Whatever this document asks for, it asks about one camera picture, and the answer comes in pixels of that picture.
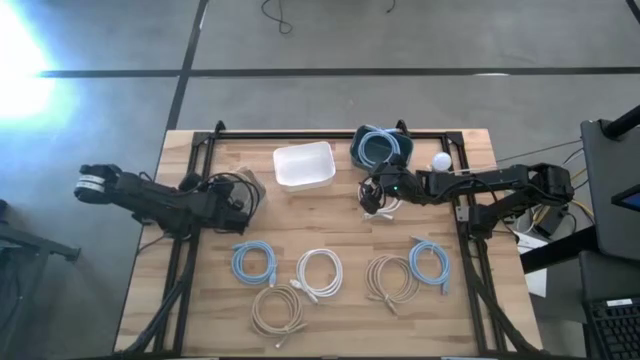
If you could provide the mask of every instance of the white bin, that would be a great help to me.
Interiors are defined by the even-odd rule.
[[[289,192],[330,185],[336,174],[331,146],[326,141],[276,149],[273,164],[276,181]]]

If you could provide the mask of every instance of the coiled beige cable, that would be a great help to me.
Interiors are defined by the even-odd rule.
[[[269,295],[278,296],[287,304],[289,317],[291,318],[287,325],[280,328],[273,327],[267,324],[260,316],[260,307],[264,299]],[[280,337],[280,341],[276,344],[276,348],[278,349],[287,340],[289,334],[300,331],[307,326],[306,323],[302,323],[302,304],[300,303],[300,298],[298,298],[295,290],[289,285],[276,285],[264,288],[258,293],[251,307],[251,324],[254,330],[262,336]]]
[[[400,287],[400,289],[394,294],[389,294],[382,287],[382,269],[388,262],[398,264],[405,274],[402,287]],[[416,296],[420,289],[420,282],[414,279],[413,275],[411,275],[409,260],[397,255],[381,255],[373,259],[371,263],[369,263],[369,266],[367,266],[365,283],[367,284],[367,289],[370,293],[367,298],[370,300],[384,302],[389,308],[389,311],[396,316],[398,315],[398,312],[393,304],[402,304],[410,301]]]

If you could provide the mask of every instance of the gray floor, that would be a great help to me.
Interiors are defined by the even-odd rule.
[[[390,0],[284,0],[295,27],[286,36],[261,15],[260,3],[212,1],[194,68],[640,63],[640,25],[622,0],[398,0],[391,14]],[[178,69],[197,0],[7,4],[0,4],[0,19],[22,24],[26,37],[10,42],[16,47],[0,58],[0,71],[29,71],[32,63],[35,70]],[[140,226],[115,207],[77,202],[73,186],[85,163],[154,172],[177,79],[6,83],[0,198],[11,203],[17,226],[82,247],[76,265],[50,264],[21,358],[107,354]],[[489,128],[501,158],[578,139],[581,121],[619,116],[637,105],[639,89],[638,75],[192,79],[178,128],[210,129],[219,119],[232,129],[353,128],[402,118],[414,128]],[[23,103],[31,111],[18,107]],[[577,147],[517,161],[559,163]],[[583,166],[578,160],[570,169]],[[588,202],[587,187],[578,199]],[[569,299],[560,291],[567,289],[549,288],[548,301],[535,299],[545,346],[575,354],[575,324],[546,311],[550,301]]]

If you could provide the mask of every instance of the wooden table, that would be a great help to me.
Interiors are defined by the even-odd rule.
[[[472,168],[495,163],[487,130],[461,131]],[[186,171],[192,135],[193,131],[167,133],[156,175],[158,182],[172,186],[180,182]],[[275,181],[273,151],[312,141],[317,140],[216,141],[212,173],[247,166],[265,184],[267,196],[244,236],[202,232],[183,355],[474,355],[476,344],[451,205],[404,204],[393,222],[364,221],[356,189],[357,182],[366,174],[351,165],[348,140],[328,140],[337,169],[331,186],[285,193]],[[416,140],[411,170],[424,169],[438,151],[441,151],[438,141]],[[491,201],[490,196],[477,198],[479,202]],[[159,234],[158,228],[145,228],[140,245]],[[413,246],[410,235],[436,241],[446,250],[451,260],[450,289],[443,296],[438,286],[421,286],[413,301],[397,306],[396,318],[382,303],[366,298],[364,270],[371,259],[382,254],[408,256]],[[230,270],[231,246],[248,240],[264,240],[273,247],[278,257],[278,283],[295,278],[296,262],[309,249],[329,248],[342,260],[344,282],[338,294],[321,299],[320,305],[315,306],[301,293],[308,326],[291,335],[281,349],[273,346],[276,339],[258,336],[250,325],[250,306],[262,287],[244,285]],[[138,256],[116,350],[131,344],[157,310],[170,248],[171,240],[163,240]],[[498,302],[526,339],[541,347],[513,238],[496,234],[489,240],[488,252]],[[264,255],[251,252],[244,266],[248,273],[261,273],[265,268]],[[420,266],[427,275],[439,273],[435,255],[423,254]],[[319,287],[333,278],[333,266],[328,259],[313,258],[306,274],[309,283]],[[394,289],[394,281],[402,281],[401,271],[389,266],[383,280],[390,290]],[[267,301],[263,310],[267,321],[286,322],[284,305],[279,300]],[[491,337],[486,311],[483,319],[487,336]],[[166,338],[169,347],[172,329],[169,326]]]

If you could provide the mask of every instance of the coiled blue cable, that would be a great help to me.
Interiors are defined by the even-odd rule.
[[[232,249],[235,252],[231,258],[231,271],[233,271],[233,275],[235,275],[238,280],[247,285],[260,285],[266,281],[269,281],[269,286],[276,284],[276,267],[278,266],[278,260],[269,244],[264,241],[247,241],[233,245]],[[267,255],[267,270],[265,270],[262,275],[247,275],[244,273],[242,266],[244,256],[249,250],[253,249],[262,250]]]
[[[412,236],[412,239],[416,241],[416,245],[409,252],[409,267],[411,267],[411,272],[416,279],[422,281],[425,284],[429,285],[442,285],[442,294],[446,295],[449,292],[449,257],[447,253],[444,252],[444,249],[440,247],[440,245],[431,242],[429,240],[425,240],[419,238],[417,236]],[[418,269],[418,256],[424,250],[430,249],[432,253],[435,253],[440,259],[440,263],[442,264],[442,273],[437,278],[428,278],[422,273],[420,273],[420,269]]]
[[[391,146],[391,153],[389,154],[389,156],[387,156],[387,158],[384,161],[388,161],[391,158],[391,155],[393,154],[400,154],[400,144],[398,144],[398,140],[396,140],[396,138],[393,137],[393,135],[391,135],[391,133],[396,131],[397,129],[395,128],[394,129],[372,128],[371,131],[364,134],[364,136],[360,139],[360,145],[358,145],[358,157],[360,158],[360,161],[367,167],[373,167],[373,165],[376,164],[376,161],[371,161],[371,159],[367,157],[367,153],[364,150],[365,146],[367,145],[367,142],[369,142],[369,140],[376,137],[381,137],[387,140],[389,142],[389,145]]]

